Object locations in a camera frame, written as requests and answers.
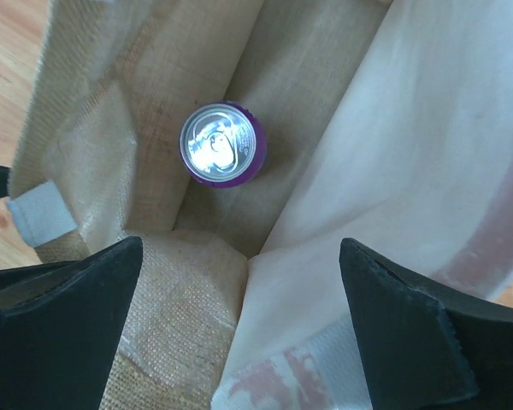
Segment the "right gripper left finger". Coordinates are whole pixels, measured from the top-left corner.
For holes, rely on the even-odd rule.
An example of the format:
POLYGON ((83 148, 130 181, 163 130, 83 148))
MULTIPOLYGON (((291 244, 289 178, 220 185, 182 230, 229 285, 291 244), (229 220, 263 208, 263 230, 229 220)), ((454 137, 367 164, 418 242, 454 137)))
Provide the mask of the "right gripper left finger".
POLYGON ((97 409, 143 260, 127 237, 80 261, 0 270, 0 409, 97 409))

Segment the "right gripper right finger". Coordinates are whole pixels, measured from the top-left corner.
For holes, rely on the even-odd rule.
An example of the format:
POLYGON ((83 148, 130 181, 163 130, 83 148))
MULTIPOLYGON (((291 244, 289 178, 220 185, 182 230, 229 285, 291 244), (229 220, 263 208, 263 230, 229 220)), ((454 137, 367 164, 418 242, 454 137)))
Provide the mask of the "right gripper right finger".
POLYGON ((339 264, 375 409, 513 409, 513 308, 389 261, 352 238, 339 264))

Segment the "purple soda can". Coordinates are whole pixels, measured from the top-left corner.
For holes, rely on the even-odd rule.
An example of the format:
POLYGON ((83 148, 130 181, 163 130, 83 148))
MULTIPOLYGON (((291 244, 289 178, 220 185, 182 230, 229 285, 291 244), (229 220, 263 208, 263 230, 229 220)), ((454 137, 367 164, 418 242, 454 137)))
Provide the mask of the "purple soda can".
POLYGON ((232 188, 256 177, 267 155, 258 119, 235 102, 206 104, 194 111, 180 131, 180 156, 199 183, 232 188))

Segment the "burlap canvas bag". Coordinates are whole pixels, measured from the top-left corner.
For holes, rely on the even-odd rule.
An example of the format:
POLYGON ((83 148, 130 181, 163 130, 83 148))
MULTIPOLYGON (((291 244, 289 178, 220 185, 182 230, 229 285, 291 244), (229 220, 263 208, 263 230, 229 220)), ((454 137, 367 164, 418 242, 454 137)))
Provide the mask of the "burlap canvas bag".
POLYGON ((9 195, 42 262, 142 241, 98 409, 375 409, 344 239, 513 282, 513 1, 53 1, 9 195), (180 156, 220 101, 267 140, 232 188, 180 156))

